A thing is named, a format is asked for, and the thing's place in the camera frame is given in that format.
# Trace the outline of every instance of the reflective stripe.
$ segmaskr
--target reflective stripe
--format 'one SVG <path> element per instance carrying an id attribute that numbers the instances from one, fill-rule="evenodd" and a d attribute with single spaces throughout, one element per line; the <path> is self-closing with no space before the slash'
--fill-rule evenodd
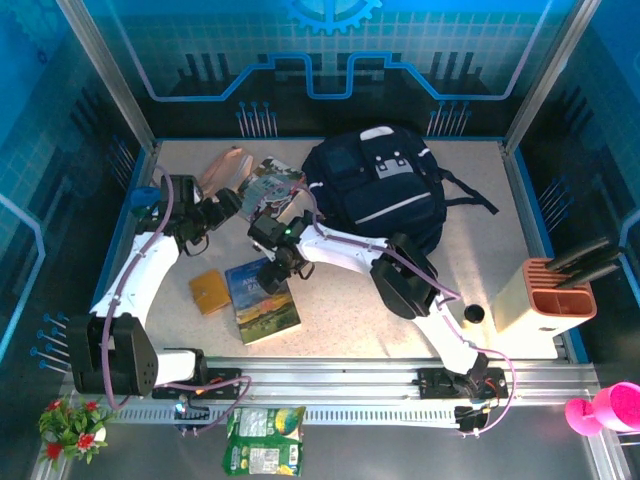
<path id="1" fill-rule="evenodd" d="M 370 128 L 360 134 L 360 140 L 364 142 L 365 140 L 371 140 L 372 138 L 380 137 L 382 135 L 391 135 L 392 133 L 393 130 L 389 127 Z"/>
<path id="2" fill-rule="evenodd" d="M 378 218 L 381 215 L 384 215 L 385 213 L 389 213 L 392 212 L 394 210 L 397 210 L 398 208 L 402 208 L 405 205 L 409 205 L 410 203 L 413 203 L 417 200 L 420 200 L 421 198 L 427 198 L 431 196 L 431 192 L 427 192 L 427 193 L 423 193 L 422 195 L 416 195 L 415 197 L 411 197 L 411 198 L 407 198 L 406 200 L 403 200 L 402 202 L 398 202 L 395 203 L 387 208 L 383 208 L 382 210 L 377 211 L 376 213 L 372 213 L 371 215 L 367 215 L 364 218 L 361 218 L 360 220 L 356 220 L 356 225 L 360 225 L 361 223 L 364 222 L 368 222 L 369 220 L 373 220 L 374 218 Z"/>

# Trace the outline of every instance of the glass wall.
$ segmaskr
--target glass wall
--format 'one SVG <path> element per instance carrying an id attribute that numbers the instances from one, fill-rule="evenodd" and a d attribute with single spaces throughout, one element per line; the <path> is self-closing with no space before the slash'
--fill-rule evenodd
<path id="1" fill-rule="evenodd" d="M 29 478 L 64 368 L 38 331 L 88 311 L 139 146 L 54 1 L 0 2 L 0 63 L 0 476 Z"/>
<path id="2" fill-rule="evenodd" d="M 160 137 L 504 135 L 573 4 L 87 2 Z"/>
<path id="3" fill-rule="evenodd" d="M 607 236 L 618 242 L 640 207 L 640 4 L 603 0 L 522 153 L 556 253 Z M 593 282 L 598 316 L 582 332 L 606 383 L 640 381 L 640 228 L 620 269 Z"/>

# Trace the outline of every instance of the backpack strap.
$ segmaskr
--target backpack strap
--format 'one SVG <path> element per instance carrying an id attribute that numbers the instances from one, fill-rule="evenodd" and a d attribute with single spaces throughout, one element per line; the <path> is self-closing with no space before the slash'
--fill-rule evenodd
<path id="1" fill-rule="evenodd" d="M 499 212 L 496 206 L 489 200 L 487 200 L 480 192 L 469 187 L 462 180 L 458 180 L 456 176 L 449 170 L 438 167 L 438 172 L 440 173 L 440 176 L 442 178 L 449 180 L 451 183 L 454 183 L 455 185 L 460 187 L 460 189 L 464 193 L 469 195 L 468 197 L 464 198 L 453 198 L 451 200 L 446 200 L 445 203 L 448 207 L 452 207 L 454 205 L 483 205 L 487 210 L 491 212 L 492 215 L 495 215 Z"/>

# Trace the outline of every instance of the gear logo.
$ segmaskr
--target gear logo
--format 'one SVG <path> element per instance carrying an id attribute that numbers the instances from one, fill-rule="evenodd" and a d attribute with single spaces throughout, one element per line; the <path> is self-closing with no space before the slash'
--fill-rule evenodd
<path id="1" fill-rule="evenodd" d="M 62 27 L 55 0 L 0 0 L 0 12 L 13 13 L 22 31 L 42 51 Z"/>
<path id="2" fill-rule="evenodd" d="M 359 28 L 360 21 L 371 18 L 371 11 L 382 6 L 380 0 L 284 0 L 289 18 L 300 28 L 311 27 L 315 34 L 324 30 L 327 35 L 348 27 Z"/>

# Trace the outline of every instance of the pink watering can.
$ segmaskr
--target pink watering can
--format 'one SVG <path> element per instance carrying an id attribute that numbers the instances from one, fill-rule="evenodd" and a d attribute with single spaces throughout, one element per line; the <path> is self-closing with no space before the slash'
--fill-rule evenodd
<path id="1" fill-rule="evenodd" d="M 593 402 L 574 398 L 567 402 L 564 413 L 569 426 L 580 435 L 597 435 L 603 427 L 640 433 L 640 386 L 620 382 L 598 392 Z"/>

